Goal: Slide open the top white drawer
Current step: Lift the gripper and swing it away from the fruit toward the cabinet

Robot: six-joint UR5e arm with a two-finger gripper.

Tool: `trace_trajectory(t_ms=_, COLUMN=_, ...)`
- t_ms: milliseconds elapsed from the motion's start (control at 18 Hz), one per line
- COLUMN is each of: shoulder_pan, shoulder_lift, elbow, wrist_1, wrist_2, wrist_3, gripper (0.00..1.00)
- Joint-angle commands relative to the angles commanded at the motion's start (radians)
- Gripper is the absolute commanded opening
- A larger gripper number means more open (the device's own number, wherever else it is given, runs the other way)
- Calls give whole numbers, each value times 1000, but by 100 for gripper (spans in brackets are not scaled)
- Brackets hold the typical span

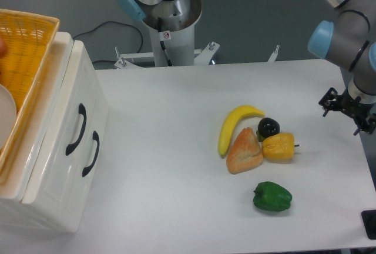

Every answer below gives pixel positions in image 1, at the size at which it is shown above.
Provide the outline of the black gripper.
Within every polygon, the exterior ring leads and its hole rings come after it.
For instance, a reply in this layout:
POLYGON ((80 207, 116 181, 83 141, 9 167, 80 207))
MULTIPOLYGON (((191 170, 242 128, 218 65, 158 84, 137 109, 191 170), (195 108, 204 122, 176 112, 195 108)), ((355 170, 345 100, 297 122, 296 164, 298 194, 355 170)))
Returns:
MULTIPOLYGON (((339 101, 342 113, 352 118, 357 126, 353 135, 358 135, 360 132, 372 135, 375 130, 375 113, 370 111, 375 103, 362 103, 362 98, 360 96, 353 98, 348 89, 340 95, 339 101)), ((324 110, 323 117, 326 117, 330 111, 337 112, 338 92, 331 87, 318 104, 324 110)))

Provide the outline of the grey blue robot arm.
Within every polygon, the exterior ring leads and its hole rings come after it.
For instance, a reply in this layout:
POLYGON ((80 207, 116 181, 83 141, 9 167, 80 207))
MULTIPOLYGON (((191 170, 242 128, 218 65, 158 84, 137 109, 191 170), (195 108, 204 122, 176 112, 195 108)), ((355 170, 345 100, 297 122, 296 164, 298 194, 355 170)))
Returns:
MULTIPOLYGON (((204 65, 216 47, 194 52, 194 26, 202 14, 200 0, 116 0, 124 13, 143 22, 152 40, 156 66, 204 65)), ((307 48, 315 56, 352 74, 343 93, 330 89, 320 100, 326 112, 352 118, 359 132, 375 130, 375 43, 367 39, 375 25, 375 0, 326 0, 337 12, 335 22, 322 21, 307 48)))

